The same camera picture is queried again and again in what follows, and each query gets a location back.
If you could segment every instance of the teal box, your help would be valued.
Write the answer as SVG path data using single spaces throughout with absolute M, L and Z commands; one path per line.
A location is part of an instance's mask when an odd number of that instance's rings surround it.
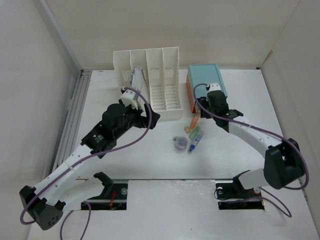
M 197 108 L 194 98 L 194 87 L 197 84 L 212 84 L 217 83 L 220 85 L 221 90 L 227 97 L 227 91 L 224 85 L 224 81 L 220 74 L 220 69 L 218 64 L 193 64 L 188 67 L 188 75 L 186 77 L 186 86 L 188 90 L 188 97 L 190 102 L 191 111 L 193 113 L 198 113 L 200 110 Z M 199 86 L 195 90 L 197 98 L 206 97 L 208 91 L 204 86 Z

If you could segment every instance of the green marker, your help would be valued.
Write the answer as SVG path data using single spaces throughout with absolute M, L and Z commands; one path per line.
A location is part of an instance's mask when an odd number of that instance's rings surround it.
M 197 133 L 199 132 L 199 130 L 200 130 L 200 127 L 199 127 L 199 126 L 196 126 L 196 127 L 193 129 L 193 131 L 190 133 L 189 138 L 190 138 L 191 140 L 193 140 L 193 139 L 195 138 L 195 136 L 197 135 Z

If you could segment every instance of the orange marker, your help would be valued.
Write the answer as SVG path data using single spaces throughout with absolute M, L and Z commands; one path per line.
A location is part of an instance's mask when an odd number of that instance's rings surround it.
M 198 117 L 198 116 L 194 116 L 194 117 L 193 117 L 192 122 L 191 122 L 191 124 L 190 124 L 190 129 L 194 129 L 194 128 L 195 128 L 198 120 L 199 120 L 199 117 Z

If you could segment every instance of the storage organizer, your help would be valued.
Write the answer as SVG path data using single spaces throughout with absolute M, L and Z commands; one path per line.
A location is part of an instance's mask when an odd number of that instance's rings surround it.
M 148 87 L 148 101 L 160 120 L 180 119 L 183 108 L 179 95 L 179 49 L 165 47 L 113 52 L 113 66 L 119 87 L 130 87 L 130 72 L 142 67 Z

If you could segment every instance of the white table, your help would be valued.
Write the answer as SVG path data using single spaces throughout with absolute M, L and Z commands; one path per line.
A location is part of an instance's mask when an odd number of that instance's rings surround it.
M 218 201 L 213 196 L 214 180 L 210 179 L 232 178 L 242 171 L 260 168 L 264 159 L 242 140 L 218 128 L 213 120 L 206 119 L 199 120 L 198 125 L 205 135 L 192 155 L 175 151 L 173 136 L 187 136 L 184 126 L 192 119 L 186 75 L 186 70 L 179 71 L 182 119 L 159 122 L 141 142 L 107 154 L 92 170 L 92 174 L 103 171 L 112 179 L 131 180 L 127 210 L 93 211 L 84 239 L 318 240 L 302 191 L 267 188 L 287 204 L 293 218 L 286 218 L 268 202 L 265 211 L 218 210 Z M 256 125 L 281 134 L 259 70 L 223 69 L 221 75 L 231 108 L 243 112 Z M 118 99 L 114 71 L 94 71 L 77 144 L 101 120 L 106 107 Z M 143 131 L 132 128 L 119 139 L 118 146 L 135 140 Z M 151 145 L 151 138 L 156 138 L 155 145 Z M 76 211 L 71 215 L 64 226 L 65 240 L 80 238 L 87 216 L 87 211 Z M 32 225 L 28 240 L 59 239 L 61 223 L 47 231 Z

